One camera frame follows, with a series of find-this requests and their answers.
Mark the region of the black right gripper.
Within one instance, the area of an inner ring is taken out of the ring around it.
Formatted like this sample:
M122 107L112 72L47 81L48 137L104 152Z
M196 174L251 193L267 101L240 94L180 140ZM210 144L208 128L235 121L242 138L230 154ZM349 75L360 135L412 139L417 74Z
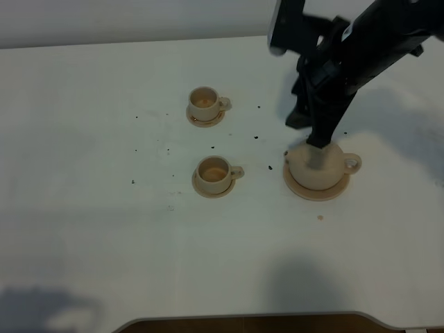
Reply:
M300 15L294 26L300 59L291 93L297 101L285 125L295 130L312 127L308 166L321 170L326 159L323 149L331 143L356 91L377 75L378 16L360 15L349 22Z

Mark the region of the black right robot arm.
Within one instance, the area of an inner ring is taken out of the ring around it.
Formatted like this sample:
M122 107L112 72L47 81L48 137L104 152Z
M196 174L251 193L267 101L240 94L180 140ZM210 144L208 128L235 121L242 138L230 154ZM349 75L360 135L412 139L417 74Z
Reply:
M353 22L303 14L304 1L283 1L279 22L299 54L296 106L285 124L311 128L308 144L326 147L358 90L407 54L443 38L442 1L374 1Z

